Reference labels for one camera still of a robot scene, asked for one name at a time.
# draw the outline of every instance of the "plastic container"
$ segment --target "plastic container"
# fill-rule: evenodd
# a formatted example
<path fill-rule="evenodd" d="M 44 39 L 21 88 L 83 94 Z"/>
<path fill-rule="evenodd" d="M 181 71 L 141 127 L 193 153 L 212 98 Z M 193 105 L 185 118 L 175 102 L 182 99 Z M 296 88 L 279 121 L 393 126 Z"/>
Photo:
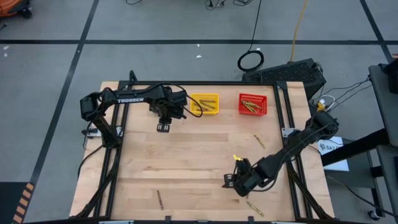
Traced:
<path fill-rule="evenodd" d="M 257 113 L 252 113 L 242 103 L 243 100 L 255 103 L 255 104 L 259 105 L 261 108 L 252 107 L 257 112 Z M 267 114 L 267 97 L 261 96 L 261 95 L 240 93 L 239 94 L 239 114 L 246 114 L 246 115 L 252 115 L 252 116 L 263 116 L 263 115 Z"/>
<path fill-rule="evenodd" d="M 214 114 L 218 114 L 218 112 L 220 111 L 220 102 L 218 100 L 218 94 L 215 94 L 215 93 L 193 93 L 193 94 L 191 94 L 191 97 L 194 98 L 198 103 L 200 102 L 200 100 L 215 101 L 215 103 L 205 102 L 205 104 L 213 106 L 214 109 L 204 106 L 204 105 L 201 105 L 202 108 L 208 109 L 208 111 L 203 110 L 203 114 L 214 115 Z M 191 100 L 190 111 L 194 114 L 199 115 L 200 111 L 198 111 L 198 110 L 200 110 L 199 106 L 195 102 L 193 102 L 193 100 Z"/>

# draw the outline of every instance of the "yellow cable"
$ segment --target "yellow cable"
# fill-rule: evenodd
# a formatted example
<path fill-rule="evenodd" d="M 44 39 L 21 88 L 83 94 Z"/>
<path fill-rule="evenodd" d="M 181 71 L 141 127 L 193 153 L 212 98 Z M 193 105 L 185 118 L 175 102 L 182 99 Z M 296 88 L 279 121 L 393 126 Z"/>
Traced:
<path fill-rule="evenodd" d="M 294 30 L 294 37 L 293 37 L 293 44 L 292 44 L 292 55 L 290 56 L 290 62 L 293 62 L 293 58 L 294 58 L 294 45 L 295 45 L 295 42 L 296 42 L 297 30 L 299 29 L 300 22 L 301 22 L 301 19 L 303 18 L 304 11 L 305 11 L 305 8 L 307 7 L 307 4 L 308 4 L 308 0 L 305 0 L 303 9 L 301 10 L 301 13 L 300 13 L 300 17 L 299 17 L 299 19 L 298 19 L 298 21 L 297 21 L 296 29 Z"/>

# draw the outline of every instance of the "white paper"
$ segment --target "white paper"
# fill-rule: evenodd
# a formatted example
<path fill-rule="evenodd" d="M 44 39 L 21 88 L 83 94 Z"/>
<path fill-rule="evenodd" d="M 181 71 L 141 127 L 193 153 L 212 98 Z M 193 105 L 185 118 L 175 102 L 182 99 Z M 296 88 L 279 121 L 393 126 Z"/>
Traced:
<path fill-rule="evenodd" d="M 329 140 L 319 140 L 318 141 L 318 148 L 322 155 L 343 146 L 343 140 L 341 137 L 334 136 L 330 140 L 332 140 L 333 142 L 329 141 Z M 323 167 L 323 169 L 337 170 L 337 171 L 349 171 L 348 163 L 347 163 L 346 159 L 343 161 L 336 162 L 334 164 L 327 165 L 327 166 Z"/>

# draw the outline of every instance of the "metal bracket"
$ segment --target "metal bracket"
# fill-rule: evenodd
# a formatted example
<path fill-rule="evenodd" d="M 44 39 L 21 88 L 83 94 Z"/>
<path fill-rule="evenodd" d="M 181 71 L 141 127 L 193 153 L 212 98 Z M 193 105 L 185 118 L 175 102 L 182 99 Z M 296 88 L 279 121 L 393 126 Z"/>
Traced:
<path fill-rule="evenodd" d="M 123 136 L 123 132 L 120 133 L 121 131 L 122 127 L 120 126 L 116 127 L 116 132 L 118 133 L 118 136 Z M 86 130 L 82 130 L 81 133 L 85 135 Z M 101 131 L 99 131 L 97 128 L 90 128 L 88 130 L 87 137 L 88 138 L 101 137 Z"/>
<path fill-rule="evenodd" d="M 287 138 L 292 132 L 298 131 L 297 128 L 282 128 L 282 135 L 284 138 Z"/>
<path fill-rule="evenodd" d="M 171 215 L 166 215 L 164 217 L 164 223 L 165 224 L 170 224 L 172 222 L 172 216 Z"/>
<path fill-rule="evenodd" d="M 255 224 L 254 217 L 252 216 L 248 217 L 248 222 L 249 224 Z"/>
<path fill-rule="evenodd" d="M 233 174 L 225 174 L 224 175 L 224 188 L 233 188 L 234 187 L 234 182 L 233 182 Z"/>
<path fill-rule="evenodd" d="M 132 70 L 130 70 L 130 73 L 129 73 L 129 82 L 130 82 L 130 85 L 133 85 L 134 82 L 136 82 L 136 81 L 137 81 L 136 74 L 135 74 Z"/>
<path fill-rule="evenodd" d="M 168 133 L 170 131 L 170 125 L 168 124 L 157 124 L 157 129 L 160 133 Z"/>
<path fill-rule="evenodd" d="M 287 90 L 286 81 L 276 81 L 276 85 L 278 86 L 278 89 L 281 88 L 283 90 Z"/>

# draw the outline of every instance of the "orange object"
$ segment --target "orange object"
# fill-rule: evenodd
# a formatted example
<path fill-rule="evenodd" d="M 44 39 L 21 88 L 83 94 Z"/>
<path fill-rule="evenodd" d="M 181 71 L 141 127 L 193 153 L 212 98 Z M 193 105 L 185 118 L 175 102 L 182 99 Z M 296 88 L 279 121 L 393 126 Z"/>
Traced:
<path fill-rule="evenodd" d="M 0 0 L 0 17 L 20 14 L 22 17 L 30 18 L 31 11 L 28 9 L 29 0 Z"/>
<path fill-rule="evenodd" d="M 252 109 L 256 112 L 251 112 L 242 101 L 249 101 L 251 103 L 257 104 L 260 108 L 252 106 Z M 267 97 L 261 95 L 252 94 L 239 94 L 239 114 L 253 115 L 253 116 L 263 116 L 267 114 Z"/>

